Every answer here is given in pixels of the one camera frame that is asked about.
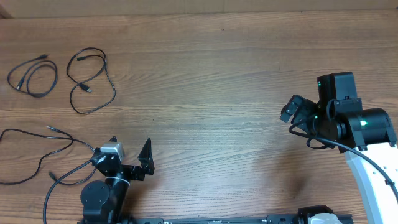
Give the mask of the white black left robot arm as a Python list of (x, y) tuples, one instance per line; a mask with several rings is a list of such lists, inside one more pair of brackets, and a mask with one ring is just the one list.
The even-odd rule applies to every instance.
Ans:
[(123, 164), (124, 148), (116, 137), (95, 149), (90, 161), (105, 179), (92, 181), (81, 191), (81, 223), (135, 223), (131, 215), (122, 214), (122, 209), (131, 182), (143, 181), (155, 171), (151, 143), (148, 138), (139, 153), (139, 166)]

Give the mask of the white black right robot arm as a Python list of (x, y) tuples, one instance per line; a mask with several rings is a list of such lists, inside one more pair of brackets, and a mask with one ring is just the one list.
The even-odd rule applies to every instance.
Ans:
[(352, 72), (317, 78), (319, 101), (293, 95), (280, 119), (289, 132), (337, 147), (358, 185), (369, 223), (397, 223), (397, 135), (382, 108), (364, 109)]

